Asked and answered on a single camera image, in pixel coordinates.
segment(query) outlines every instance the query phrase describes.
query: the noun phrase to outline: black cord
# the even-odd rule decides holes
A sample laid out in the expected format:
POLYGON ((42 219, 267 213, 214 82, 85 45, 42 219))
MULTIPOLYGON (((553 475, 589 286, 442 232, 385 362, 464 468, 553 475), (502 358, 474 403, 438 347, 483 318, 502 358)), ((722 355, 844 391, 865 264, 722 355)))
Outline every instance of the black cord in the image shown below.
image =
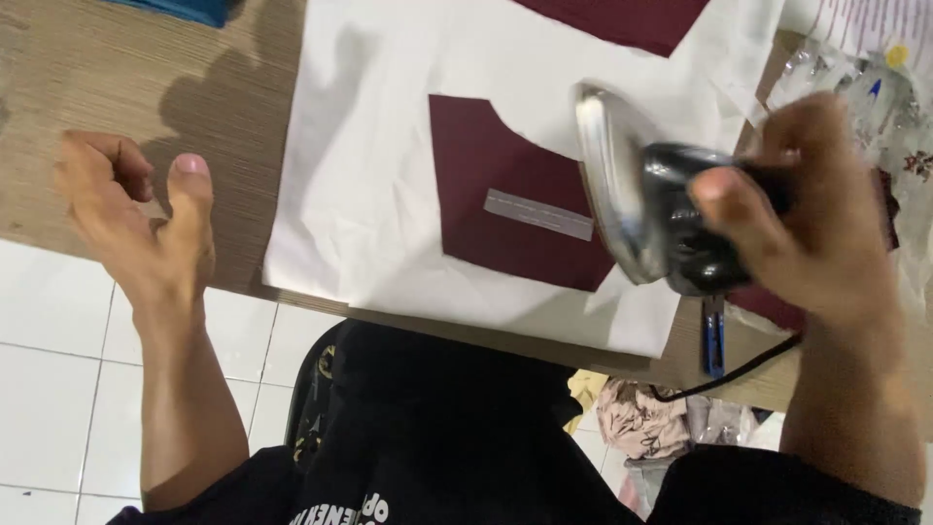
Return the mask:
POLYGON ((694 394, 702 393, 707 390, 712 390, 716 387, 721 387, 722 385, 725 385, 726 383, 731 383, 732 381, 738 379, 739 377, 744 376, 745 374, 748 374, 752 370, 755 370, 759 366, 762 366, 764 363, 774 359, 775 357, 783 354, 784 352, 790 350, 791 348, 794 348, 795 346, 801 343, 802 339, 803 339, 803 336, 801 334, 795 333, 791 335, 787 340, 783 341, 782 343, 777 344, 776 346, 768 350, 761 352, 759 355, 755 356, 754 358, 749 360, 747 363, 736 368, 735 370, 729 372, 725 376, 720 377, 719 379, 713 379, 712 381, 709 381, 708 383, 703 383, 702 385, 693 387, 692 389, 686 389, 671 396, 663 396, 661 395, 660 392, 658 392, 657 387, 655 387, 654 385, 649 385, 651 387, 651 393, 654 394, 654 398, 657 399, 658 401, 662 403, 671 403, 672 401, 677 401, 678 399, 683 399, 685 397, 689 397, 694 394))

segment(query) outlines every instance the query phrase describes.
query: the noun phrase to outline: teal fabric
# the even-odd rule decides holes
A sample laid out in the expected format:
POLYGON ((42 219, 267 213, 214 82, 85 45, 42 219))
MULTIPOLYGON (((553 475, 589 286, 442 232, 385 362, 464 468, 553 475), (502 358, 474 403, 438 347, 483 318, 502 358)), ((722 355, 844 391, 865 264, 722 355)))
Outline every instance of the teal fabric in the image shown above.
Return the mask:
POLYGON ((196 21, 213 27, 223 27, 227 21, 227 0, 105 0, 116 4, 140 7, 196 21))

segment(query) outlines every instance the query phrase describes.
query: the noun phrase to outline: left hand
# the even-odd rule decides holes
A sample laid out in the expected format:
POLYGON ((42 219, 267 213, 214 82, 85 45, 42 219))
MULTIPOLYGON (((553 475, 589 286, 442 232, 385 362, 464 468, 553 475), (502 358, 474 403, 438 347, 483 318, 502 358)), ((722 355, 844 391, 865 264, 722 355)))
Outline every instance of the left hand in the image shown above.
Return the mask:
POLYGON ((93 132, 62 135, 55 186, 92 252, 126 293, 134 314, 202 300, 214 273, 210 171, 193 153, 168 176, 173 216, 152 221, 136 203, 152 200, 152 165, 130 138, 93 132))

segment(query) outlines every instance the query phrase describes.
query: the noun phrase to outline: wooden table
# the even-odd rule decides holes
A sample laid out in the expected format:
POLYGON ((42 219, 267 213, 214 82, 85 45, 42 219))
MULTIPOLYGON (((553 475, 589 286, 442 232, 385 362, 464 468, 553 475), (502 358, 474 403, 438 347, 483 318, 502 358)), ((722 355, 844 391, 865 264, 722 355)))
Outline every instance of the wooden table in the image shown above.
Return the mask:
MULTIPOLYGON (((243 0, 227 28, 217 31, 98 0, 4 0, 0 90, 7 88, 0 91, 0 121, 7 121, 0 128, 0 237, 87 257, 51 189, 58 133, 122 133, 142 145, 160 174, 183 151, 199 152, 211 165, 216 287, 671 387, 706 380, 698 350, 700 305, 694 300, 681 301, 663 357, 650 360, 352 309, 263 286, 261 264, 275 213, 303 6, 303 0, 243 0)), ((164 194, 157 196, 164 202, 164 194)), ((911 366, 925 432, 933 438, 931 335, 928 329, 915 331, 911 366)), ((727 364, 734 368, 778 341, 730 322, 727 364)), ((785 410, 798 360, 790 352, 713 395, 785 410)))

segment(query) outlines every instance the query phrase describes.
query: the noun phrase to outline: hand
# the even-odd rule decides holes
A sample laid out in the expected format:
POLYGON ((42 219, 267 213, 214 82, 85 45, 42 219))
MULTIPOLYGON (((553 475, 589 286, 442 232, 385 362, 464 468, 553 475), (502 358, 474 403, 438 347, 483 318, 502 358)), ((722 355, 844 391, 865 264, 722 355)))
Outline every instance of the hand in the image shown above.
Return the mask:
POLYGON ((55 164, 55 186, 78 233, 126 293, 134 315, 197 304, 214 273, 207 163, 192 153, 175 159, 168 221, 150 222, 135 203, 152 199, 152 169, 130 138, 80 131, 63 134, 55 164))
POLYGON ((712 169, 690 185, 707 227, 733 242, 762 286, 843 327, 899 315, 872 174, 853 145, 842 100, 816 93, 771 115, 753 160, 791 168, 783 217, 741 171, 712 169))

